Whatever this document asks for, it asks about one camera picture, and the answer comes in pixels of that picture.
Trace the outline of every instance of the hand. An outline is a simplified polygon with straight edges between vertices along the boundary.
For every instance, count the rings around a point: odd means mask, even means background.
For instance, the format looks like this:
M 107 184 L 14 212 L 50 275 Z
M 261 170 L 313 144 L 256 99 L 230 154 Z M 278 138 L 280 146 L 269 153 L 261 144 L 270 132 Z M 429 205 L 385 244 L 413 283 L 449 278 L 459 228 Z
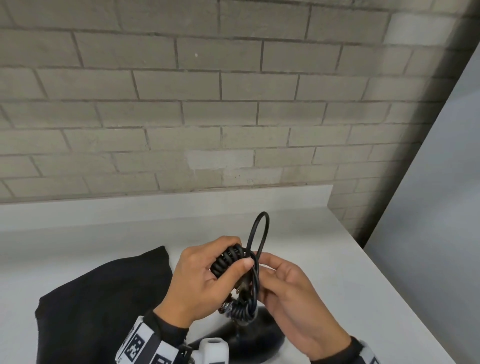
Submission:
M 189 328 L 193 321 L 219 309 L 235 283 L 253 266 L 251 258 L 240 259 L 219 279 L 209 271 L 216 258 L 237 243 L 241 244 L 236 236 L 221 236 L 210 243 L 185 249 L 167 295 L 155 308 L 155 314 L 173 326 Z
M 269 253 L 259 259 L 259 301 L 287 339 L 311 361 L 327 358 L 351 342 L 322 302 L 305 273 L 295 264 Z

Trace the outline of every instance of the white countertop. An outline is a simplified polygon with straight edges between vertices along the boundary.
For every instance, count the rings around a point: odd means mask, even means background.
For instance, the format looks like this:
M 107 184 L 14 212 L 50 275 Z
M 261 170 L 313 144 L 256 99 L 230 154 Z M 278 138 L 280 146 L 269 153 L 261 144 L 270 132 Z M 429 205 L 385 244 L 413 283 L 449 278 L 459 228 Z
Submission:
M 264 251 L 298 264 L 340 324 L 384 364 L 453 363 L 445 350 L 326 207 L 269 211 Z M 34 363 L 38 299 L 100 264 L 165 245 L 172 268 L 189 245 L 220 235 L 245 242 L 257 212 L 0 233 L 0 362 Z M 253 243 L 256 248 L 258 237 Z M 195 322 L 188 340 L 221 325 Z M 273 363 L 307 363 L 286 342 Z

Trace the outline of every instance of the black cable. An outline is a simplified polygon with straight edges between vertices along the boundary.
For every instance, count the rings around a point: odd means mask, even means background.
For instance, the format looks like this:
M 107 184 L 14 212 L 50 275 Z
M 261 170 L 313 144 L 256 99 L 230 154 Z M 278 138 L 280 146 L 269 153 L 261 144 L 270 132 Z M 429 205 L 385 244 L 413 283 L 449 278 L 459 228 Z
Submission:
M 258 224 L 263 217 L 265 217 L 264 234 L 262 236 L 262 240 L 260 241 L 257 254 L 255 254 L 252 251 L 253 238 L 255 237 Z M 250 231 L 250 235 L 248 237 L 247 247 L 243 248 L 240 244 L 235 244 L 234 246 L 228 247 L 210 267 L 210 271 L 215 275 L 215 277 L 220 278 L 220 276 L 225 273 L 228 267 L 230 267 L 237 260 L 248 257 L 253 259 L 253 267 L 238 282 L 239 285 L 242 283 L 247 283 L 249 289 L 242 289 L 237 299 L 233 299 L 230 295 L 225 300 L 222 308 L 219 310 L 221 313 L 225 313 L 227 317 L 230 317 L 234 320 L 248 323 L 255 318 L 258 291 L 260 290 L 260 281 L 258 278 L 260 264 L 258 263 L 258 258 L 260 257 L 260 254 L 264 248 L 269 225 L 269 215 L 265 211 L 261 212 L 253 223 L 252 230 Z

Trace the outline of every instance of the black cloth bag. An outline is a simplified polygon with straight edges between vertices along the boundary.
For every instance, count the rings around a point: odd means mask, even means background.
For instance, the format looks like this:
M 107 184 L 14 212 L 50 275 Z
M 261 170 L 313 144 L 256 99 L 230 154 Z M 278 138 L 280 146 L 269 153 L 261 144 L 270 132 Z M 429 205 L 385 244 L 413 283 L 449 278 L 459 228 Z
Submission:
M 37 364 L 113 364 L 137 317 L 162 302 L 171 279 L 161 246 L 106 263 L 41 297 Z

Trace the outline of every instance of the white plastic part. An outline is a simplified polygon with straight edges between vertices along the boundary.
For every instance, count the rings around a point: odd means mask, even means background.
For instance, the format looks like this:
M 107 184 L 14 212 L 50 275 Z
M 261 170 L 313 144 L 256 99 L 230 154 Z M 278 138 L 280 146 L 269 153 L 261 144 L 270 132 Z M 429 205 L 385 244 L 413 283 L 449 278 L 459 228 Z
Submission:
M 220 338 L 203 339 L 192 358 L 195 364 L 228 364 L 228 344 Z

